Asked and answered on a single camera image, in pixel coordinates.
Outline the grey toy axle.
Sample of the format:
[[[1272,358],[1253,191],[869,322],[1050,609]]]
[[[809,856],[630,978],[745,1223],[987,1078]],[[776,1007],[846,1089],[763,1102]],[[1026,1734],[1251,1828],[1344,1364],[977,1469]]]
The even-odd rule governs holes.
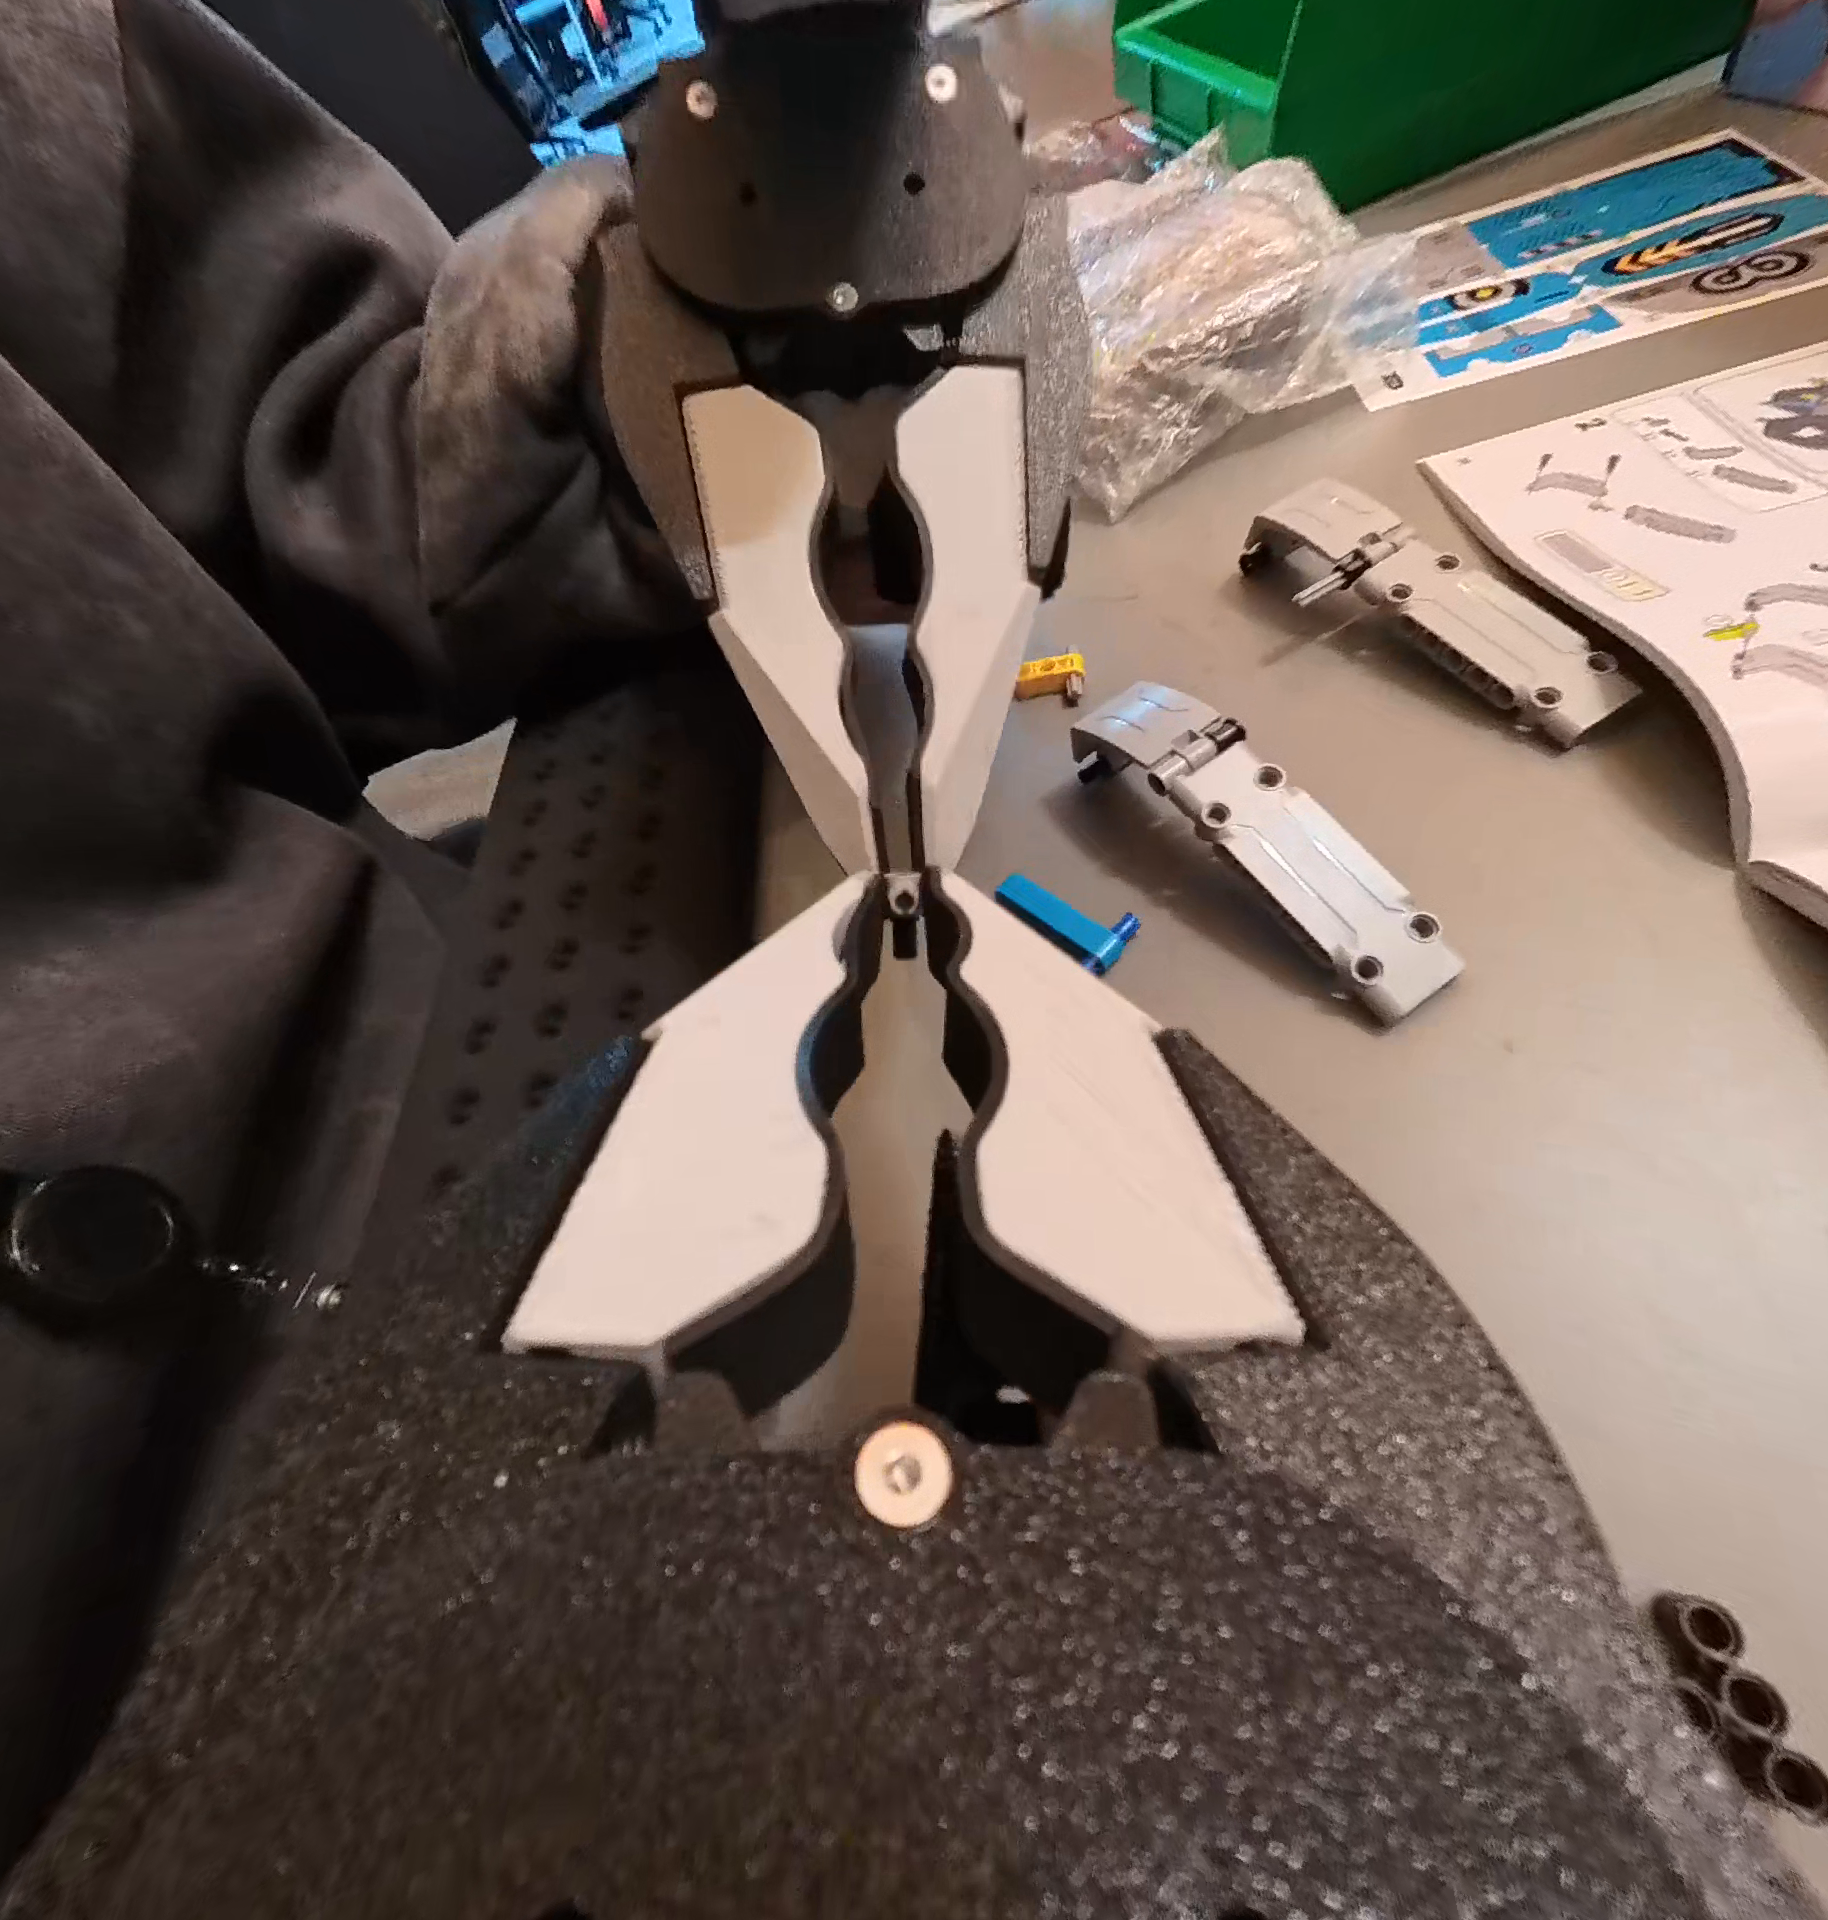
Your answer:
[[[1330,596],[1349,595],[1359,586],[1359,580],[1381,563],[1389,563],[1395,554],[1401,554],[1398,538],[1389,535],[1377,535],[1367,531],[1363,542],[1356,542],[1345,554],[1333,556],[1333,563],[1327,566],[1327,573],[1316,575],[1307,586],[1291,595],[1291,602],[1295,609],[1311,609]]]

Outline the blue toy beam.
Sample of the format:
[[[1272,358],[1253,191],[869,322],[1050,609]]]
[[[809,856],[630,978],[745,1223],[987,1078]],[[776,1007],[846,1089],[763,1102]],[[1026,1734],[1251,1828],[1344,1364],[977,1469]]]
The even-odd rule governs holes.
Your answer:
[[[1056,899],[1040,883],[1011,873],[997,883],[996,900],[1039,932],[1050,947],[1063,951],[1085,972],[1108,977],[1108,929],[1070,900]]]

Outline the grey toy panel assembly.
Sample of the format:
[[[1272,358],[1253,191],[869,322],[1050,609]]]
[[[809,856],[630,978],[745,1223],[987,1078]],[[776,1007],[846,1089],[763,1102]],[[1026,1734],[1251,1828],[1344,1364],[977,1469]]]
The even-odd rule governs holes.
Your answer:
[[[1130,684],[1072,722],[1070,749],[1078,781],[1137,775],[1381,1027],[1460,978],[1442,922],[1215,706]]]
[[[1336,480],[1262,507],[1245,530],[1241,575],[1291,575],[1298,592],[1367,531],[1405,542],[1401,554],[1330,599],[1370,613],[1485,710],[1574,749],[1638,698],[1638,680],[1605,648]]]

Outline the person's left forearm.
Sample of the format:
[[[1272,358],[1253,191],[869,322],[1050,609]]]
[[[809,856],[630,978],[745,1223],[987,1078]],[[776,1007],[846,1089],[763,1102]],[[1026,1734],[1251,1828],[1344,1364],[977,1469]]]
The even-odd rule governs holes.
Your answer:
[[[264,631],[361,778],[698,634],[594,377],[616,162],[469,226],[396,339],[284,369],[241,452]]]

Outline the clear plastic bag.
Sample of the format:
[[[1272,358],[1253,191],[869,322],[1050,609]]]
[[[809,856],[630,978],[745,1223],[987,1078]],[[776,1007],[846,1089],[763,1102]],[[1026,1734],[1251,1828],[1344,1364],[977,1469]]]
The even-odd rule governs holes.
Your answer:
[[[1414,345],[1421,236],[1364,233],[1302,159],[1188,151],[1130,111],[1039,130],[1024,155],[1070,202],[1093,391],[1074,488],[1108,521],[1241,422],[1363,391]]]

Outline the black perforated chair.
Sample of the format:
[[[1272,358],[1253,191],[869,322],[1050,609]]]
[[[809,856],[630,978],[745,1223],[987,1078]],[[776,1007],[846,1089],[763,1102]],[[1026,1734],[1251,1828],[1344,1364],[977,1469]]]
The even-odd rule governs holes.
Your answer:
[[[765,736],[722,669],[516,725],[377,1222],[409,1222],[752,945]]]

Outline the green storage bin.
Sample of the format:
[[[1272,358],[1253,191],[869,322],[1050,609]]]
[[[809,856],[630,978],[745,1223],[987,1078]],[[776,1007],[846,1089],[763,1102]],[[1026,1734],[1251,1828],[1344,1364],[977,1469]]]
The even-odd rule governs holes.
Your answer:
[[[1344,211],[1729,54],[1751,2],[1119,2],[1119,100],[1182,151],[1302,159]]]

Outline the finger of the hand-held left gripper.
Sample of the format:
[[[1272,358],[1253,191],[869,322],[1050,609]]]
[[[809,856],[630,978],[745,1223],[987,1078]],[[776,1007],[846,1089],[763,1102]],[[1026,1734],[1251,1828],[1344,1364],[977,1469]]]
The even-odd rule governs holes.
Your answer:
[[[882,873],[869,775],[846,725],[846,627],[818,573],[831,480],[815,422],[752,385],[680,404],[711,568],[710,631],[841,873]]]
[[[900,409],[896,481],[924,542],[924,596],[912,623],[919,689],[912,831],[918,868],[955,871],[1036,623],[1024,374],[987,365],[939,374]]]

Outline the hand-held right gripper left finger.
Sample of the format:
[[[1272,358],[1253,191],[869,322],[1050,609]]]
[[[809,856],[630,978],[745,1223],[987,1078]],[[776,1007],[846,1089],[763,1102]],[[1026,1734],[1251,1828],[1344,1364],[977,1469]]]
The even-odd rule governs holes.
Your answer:
[[[882,876],[847,876],[658,1016],[499,1345],[710,1374],[744,1413],[846,1335],[854,1260],[831,1115],[864,1066]]]

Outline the grey desk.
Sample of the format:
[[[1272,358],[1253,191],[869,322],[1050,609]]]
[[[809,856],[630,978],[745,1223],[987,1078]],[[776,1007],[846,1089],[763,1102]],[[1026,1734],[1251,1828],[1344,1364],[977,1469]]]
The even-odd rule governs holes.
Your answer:
[[[1446,1265],[1458,1319],[1523,1379],[1529,1407],[1567,1450],[1605,1527],[1607,1597],[1627,1575],[1700,1584],[1741,1608],[1753,1646],[1794,1698],[1804,1736],[1828,1762],[1828,939],[1751,896],[1717,859],[1717,756],[1683,698],[1655,693],[1649,719],[1609,726],[1571,759],[1504,744],[1421,664],[1349,627],[1318,639],[1311,614],[1241,613],[1233,538],[1273,485],[1320,465],[1381,485],[1446,526],[1411,463],[1455,439],[1525,422],[1535,404],[1574,408],[1584,385],[1633,391],[1667,351],[1609,358],[1488,385],[1377,420],[1333,398],[1253,420],[1228,448],[1093,531],[1074,568],[1070,636],[1109,669],[1175,670],[1237,695],[1265,744],[1310,756],[1320,797],[1377,808],[1381,852],[1411,859],[1446,888],[1473,947],[1452,1007],[1367,1037],[1344,1013],[1286,991],[1286,951],[1237,900],[1212,904],[1188,881],[1182,831],[1154,802],[1089,797],[1049,802],[1039,725],[1000,759],[997,820],[977,873],[997,852],[1045,856],[1050,876],[1119,883],[1154,912],[1154,955],[1128,967],[1151,1003],[1198,1027],[1262,1097],[1307,1123]],[[1367,1736],[1383,1680],[1345,1687],[1311,1671],[1325,1641],[1262,1637],[1262,1575],[1286,1595],[1286,1511],[1311,1501],[1316,1469],[1286,1463],[1286,1413],[1262,1392],[1333,1374],[1325,1443],[1363,1443],[1336,1477],[1349,1530],[1345,1573],[1374,1641],[1425,1654],[1473,1649],[1469,1620],[1426,1621],[1416,1548],[1393,1530],[1393,1443],[1414,1454],[1431,1519],[1464,1527],[1455,1548],[1500,1548],[1500,1494],[1525,1483],[1469,1421],[1425,1425],[1381,1392],[1421,1389],[1442,1355],[1431,1334],[1393,1334],[1385,1364],[1333,1350],[1307,1360],[1241,1360],[1224,1450],[1251,1463],[1179,1469],[1207,1511],[1179,1497],[1128,1501],[1125,1469],[1098,1463],[1092,1494],[1054,1494],[1049,1530],[1000,1501],[1000,1527],[973,1524],[967,1553],[939,1530],[913,1537],[900,1573],[919,1597],[987,1573],[984,1599],[948,1608],[971,1636],[951,1654],[909,1637],[889,1609],[875,1654],[836,1678],[804,1599],[790,1597],[790,1643],[728,1654],[741,1608],[701,1599],[698,1575],[658,1580],[647,1599],[643,1548],[625,1535],[616,1597],[633,1608],[647,1654],[692,1649],[692,1680],[662,1708],[630,1683],[601,1706],[594,1747],[544,1754],[522,1730],[512,1762],[533,1762],[548,1798],[533,1897],[469,1897],[462,1915],[552,1912],[588,1916],[1389,1916],[1473,1915],[1500,1860],[1421,1866],[1416,1893],[1327,1900],[1333,1866],[1393,1870],[1395,1844],[1475,1837],[1449,1789],[1521,1784],[1605,1788],[1580,1736],[1630,1706],[1616,1678],[1555,1728],[1555,1657],[1598,1654],[1605,1627],[1580,1599],[1551,1599],[1555,1649],[1500,1659],[1516,1704],[1496,1734],[1452,1747],[1437,1734],[1449,1691],[1408,1730],[1393,1720],[1398,1782],[1381,1810],[1316,1756],[1325,1734]],[[1744,1864],[1768,1900],[1811,1900],[1828,1915],[1828,1834],[1768,1814],[1736,1789],[1711,1743],[1659,1706],[1659,1759],[1741,1820]]]

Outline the black toy connector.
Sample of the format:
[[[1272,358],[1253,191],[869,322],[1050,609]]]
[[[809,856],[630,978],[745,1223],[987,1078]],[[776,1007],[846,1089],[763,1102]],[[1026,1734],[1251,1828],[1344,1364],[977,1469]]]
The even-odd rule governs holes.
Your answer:
[[[1685,1592],[1656,1592],[1649,1620],[1667,1649],[1675,1704],[1739,1784],[1768,1811],[1828,1828],[1828,1772],[1792,1743],[1792,1706],[1747,1666],[1741,1620],[1722,1599]]]

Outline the blue sticker sheet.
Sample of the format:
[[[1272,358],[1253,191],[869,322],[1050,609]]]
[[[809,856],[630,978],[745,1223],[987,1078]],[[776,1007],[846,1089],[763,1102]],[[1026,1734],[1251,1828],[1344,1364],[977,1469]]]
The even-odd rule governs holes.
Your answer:
[[[1411,233],[1370,413],[1828,283],[1828,181],[1741,130]]]

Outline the white instruction booklet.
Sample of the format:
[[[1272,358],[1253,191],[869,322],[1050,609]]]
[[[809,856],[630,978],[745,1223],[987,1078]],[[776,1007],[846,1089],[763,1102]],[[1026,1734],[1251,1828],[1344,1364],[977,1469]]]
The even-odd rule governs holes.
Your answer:
[[[1421,460],[1693,710],[1741,876],[1828,932],[1828,341]]]

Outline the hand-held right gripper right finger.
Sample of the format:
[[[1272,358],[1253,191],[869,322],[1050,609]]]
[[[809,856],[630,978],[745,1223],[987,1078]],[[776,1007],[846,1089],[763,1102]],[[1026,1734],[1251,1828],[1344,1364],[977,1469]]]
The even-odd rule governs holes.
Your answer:
[[[955,873],[924,876],[971,1351],[1049,1413],[1104,1369],[1293,1351],[1307,1319],[1159,1028]]]

